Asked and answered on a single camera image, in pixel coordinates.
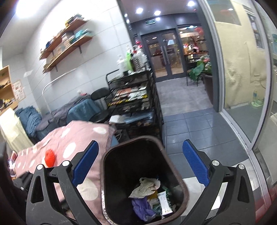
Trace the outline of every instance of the black trash bin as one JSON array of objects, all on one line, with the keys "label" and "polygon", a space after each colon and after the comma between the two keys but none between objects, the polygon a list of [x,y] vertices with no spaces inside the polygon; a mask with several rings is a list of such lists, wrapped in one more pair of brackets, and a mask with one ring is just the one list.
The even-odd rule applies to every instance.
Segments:
[{"label": "black trash bin", "polygon": [[162,143],[152,136],[141,136],[107,151],[101,160],[102,210],[111,224],[141,225],[128,198],[141,177],[156,178],[172,192],[176,212],[150,225],[166,224],[185,211],[188,189],[168,158]]}]

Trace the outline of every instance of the white cloth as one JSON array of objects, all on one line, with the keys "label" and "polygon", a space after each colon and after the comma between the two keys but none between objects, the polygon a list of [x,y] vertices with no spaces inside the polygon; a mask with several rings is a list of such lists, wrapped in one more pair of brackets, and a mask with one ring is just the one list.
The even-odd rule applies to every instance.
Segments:
[{"label": "white cloth", "polygon": [[0,127],[3,138],[15,152],[19,153],[21,150],[33,146],[33,143],[28,138],[20,119],[15,115],[11,108],[0,116]]},{"label": "white cloth", "polygon": [[161,182],[154,178],[142,177],[139,182],[140,186],[132,191],[129,198],[144,198],[154,194],[155,190],[161,186]]}]

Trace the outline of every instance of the metal screw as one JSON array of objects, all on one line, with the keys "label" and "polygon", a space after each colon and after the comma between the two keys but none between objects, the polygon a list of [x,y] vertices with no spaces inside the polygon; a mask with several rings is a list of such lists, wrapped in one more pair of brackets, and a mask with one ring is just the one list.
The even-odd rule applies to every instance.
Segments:
[{"label": "metal screw", "polygon": [[245,168],[245,166],[244,166],[243,164],[240,164],[238,167],[239,167],[241,170],[244,170],[244,168]]},{"label": "metal screw", "polygon": [[43,165],[42,165],[42,164],[37,165],[37,169],[38,169],[38,170],[41,170],[42,168],[43,168]]},{"label": "metal screw", "polygon": [[219,165],[219,161],[213,160],[213,161],[212,161],[212,164],[213,164],[214,166],[218,166],[218,165]]},{"label": "metal screw", "polygon": [[63,165],[64,167],[68,166],[68,165],[69,165],[69,161],[68,161],[68,160],[63,161],[62,165]]}]

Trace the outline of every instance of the glass door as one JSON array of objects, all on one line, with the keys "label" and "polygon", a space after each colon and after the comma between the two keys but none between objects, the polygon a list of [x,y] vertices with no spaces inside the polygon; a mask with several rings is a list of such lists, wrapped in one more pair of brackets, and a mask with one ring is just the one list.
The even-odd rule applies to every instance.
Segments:
[{"label": "glass door", "polygon": [[143,38],[156,82],[185,77],[184,60],[175,31],[156,32]]}]

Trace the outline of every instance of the stool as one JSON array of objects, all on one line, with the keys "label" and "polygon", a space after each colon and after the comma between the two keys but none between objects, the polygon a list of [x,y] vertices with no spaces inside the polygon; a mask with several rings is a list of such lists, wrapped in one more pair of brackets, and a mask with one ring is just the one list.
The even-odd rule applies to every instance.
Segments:
[{"label": "stool", "polygon": [[[93,101],[102,99],[110,95],[111,91],[108,88],[100,88],[93,92],[90,97]],[[108,110],[104,109],[102,112],[95,114],[93,117],[90,118],[90,122],[93,123],[104,123],[110,117],[110,113]]]}]

